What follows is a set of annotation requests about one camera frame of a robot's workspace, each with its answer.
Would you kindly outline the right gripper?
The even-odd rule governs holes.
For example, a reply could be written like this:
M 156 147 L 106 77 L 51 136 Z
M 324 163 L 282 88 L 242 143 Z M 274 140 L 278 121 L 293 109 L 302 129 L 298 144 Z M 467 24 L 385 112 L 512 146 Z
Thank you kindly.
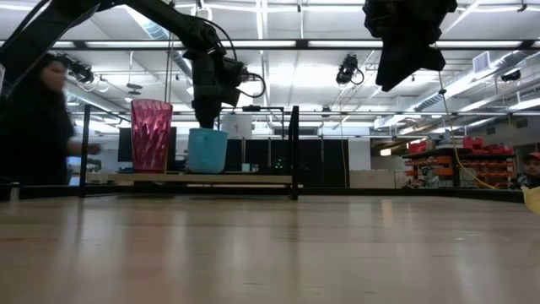
M 383 91 L 419 69 L 443 69 L 446 61 L 435 43 L 444 18 L 456 9 L 456 0 L 365 0 L 364 26 L 383 42 L 375 79 Z

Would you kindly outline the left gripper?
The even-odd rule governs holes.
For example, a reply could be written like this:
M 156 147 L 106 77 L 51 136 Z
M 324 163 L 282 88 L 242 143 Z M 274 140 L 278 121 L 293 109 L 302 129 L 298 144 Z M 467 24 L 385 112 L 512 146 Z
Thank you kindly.
M 201 128 L 213 128 L 221 106 L 231 104 L 230 90 L 221 81 L 225 54 L 226 51 L 220 47 L 184 53 L 184 58 L 192 63 L 192 108 Z

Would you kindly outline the blue mug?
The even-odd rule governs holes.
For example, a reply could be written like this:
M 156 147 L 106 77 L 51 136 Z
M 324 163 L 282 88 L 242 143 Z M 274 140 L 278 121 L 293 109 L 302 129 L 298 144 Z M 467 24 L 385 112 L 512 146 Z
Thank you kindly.
M 209 128 L 192 128 L 188 136 L 186 166 L 197 174 L 219 174 L 226 161 L 228 134 Z

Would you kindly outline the pink faceted plastic cup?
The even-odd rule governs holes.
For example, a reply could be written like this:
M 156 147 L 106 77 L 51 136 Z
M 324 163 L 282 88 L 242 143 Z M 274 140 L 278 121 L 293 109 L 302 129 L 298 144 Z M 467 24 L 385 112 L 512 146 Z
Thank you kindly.
M 161 100 L 131 102 L 132 163 L 143 173 L 165 173 L 173 106 Z

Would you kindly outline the shelf with red bins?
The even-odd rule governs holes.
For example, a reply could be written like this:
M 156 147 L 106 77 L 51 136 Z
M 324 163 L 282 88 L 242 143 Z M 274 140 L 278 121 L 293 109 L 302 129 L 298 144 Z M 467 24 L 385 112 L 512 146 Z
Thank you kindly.
M 481 137 L 441 137 L 408 144 L 403 156 L 408 187 L 501 189 L 515 174 L 515 154 Z

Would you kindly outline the black overhead spotlight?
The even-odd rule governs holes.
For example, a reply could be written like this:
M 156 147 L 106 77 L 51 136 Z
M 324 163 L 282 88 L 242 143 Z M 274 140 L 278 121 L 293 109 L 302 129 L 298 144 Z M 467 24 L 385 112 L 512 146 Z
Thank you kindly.
M 364 82 L 364 73 L 359 69 L 359 62 L 355 54 L 348 54 L 339 66 L 336 82 L 339 85 L 355 84 Z
M 68 74 L 73 76 L 79 83 L 90 84 L 94 81 L 95 76 L 89 65 L 75 61 L 67 54 L 59 55 L 57 58 L 68 70 Z

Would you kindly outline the beige cardboard box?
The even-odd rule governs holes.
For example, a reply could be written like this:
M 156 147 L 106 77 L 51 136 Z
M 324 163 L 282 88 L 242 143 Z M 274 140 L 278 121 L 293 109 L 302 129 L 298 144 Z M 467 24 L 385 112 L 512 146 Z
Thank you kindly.
M 349 173 L 349 179 L 351 188 L 393 189 L 396 187 L 394 171 L 351 171 Z

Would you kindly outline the black partition panel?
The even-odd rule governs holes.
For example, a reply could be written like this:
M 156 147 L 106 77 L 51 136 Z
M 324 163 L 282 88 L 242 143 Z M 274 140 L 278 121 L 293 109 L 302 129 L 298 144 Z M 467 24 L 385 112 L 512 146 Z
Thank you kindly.
M 301 138 L 299 185 L 345 187 L 348 164 L 341 152 L 337 140 Z M 219 174 L 285 175 L 288 158 L 287 139 L 228 139 L 225 166 Z

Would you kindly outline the person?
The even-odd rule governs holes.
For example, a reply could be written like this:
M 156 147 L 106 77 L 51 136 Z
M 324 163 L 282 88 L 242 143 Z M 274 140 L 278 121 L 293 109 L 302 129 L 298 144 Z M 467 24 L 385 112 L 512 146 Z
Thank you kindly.
M 540 187 L 540 152 L 523 157 L 524 171 L 510 180 L 510 189 Z
M 67 185 L 68 157 L 80 156 L 63 87 L 66 69 L 47 53 L 0 100 L 0 182 Z

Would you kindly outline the yellow cloth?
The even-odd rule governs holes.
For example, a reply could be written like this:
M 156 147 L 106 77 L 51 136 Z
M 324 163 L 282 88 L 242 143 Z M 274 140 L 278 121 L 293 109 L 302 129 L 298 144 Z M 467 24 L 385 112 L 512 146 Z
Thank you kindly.
M 525 205 L 536 215 L 540 215 L 540 187 L 521 187 Z

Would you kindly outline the wooden shelf with black frame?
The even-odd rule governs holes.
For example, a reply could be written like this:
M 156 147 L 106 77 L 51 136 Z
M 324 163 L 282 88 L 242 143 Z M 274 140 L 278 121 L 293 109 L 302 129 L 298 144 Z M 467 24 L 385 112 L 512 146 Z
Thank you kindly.
M 88 156 L 81 160 L 81 173 L 76 195 L 85 198 L 91 195 L 115 193 L 157 193 L 186 195 L 285 195 L 296 201 L 299 198 L 300 168 L 300 109 L 294 106 L 289 121 L 289 158 L 285 175 L 261 175 L 254 172 L 238 174 L 167 174 L 167 173 L 114 173 L 105 176 L 112 185 L 88 184 L 98 176 L 86 172 Z

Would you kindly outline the black aluminium table frame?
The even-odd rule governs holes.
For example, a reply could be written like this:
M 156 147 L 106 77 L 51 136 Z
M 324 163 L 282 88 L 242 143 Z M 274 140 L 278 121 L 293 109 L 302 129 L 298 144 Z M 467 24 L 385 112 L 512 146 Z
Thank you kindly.
M 469 188 L 438 189 L 363 189 L 363 188 L 299 188 L 287 187 L 169 187 L 169 186 L 112 186 L 88 185 L 75 186 L 32 186 L 13 187 L 0 185 L 0 202 L 11 199 L 16 193 L 19 198 L 61 198 L 89 197 L 113 194 L 167 194 L 167 195 L 255 195 L 289 196 L 296 200 L 299 196 L 431 196 L 443 198 L 466 198 L 500 202 L 523 203 L 523 194 L 517 190 L 483 190 Z

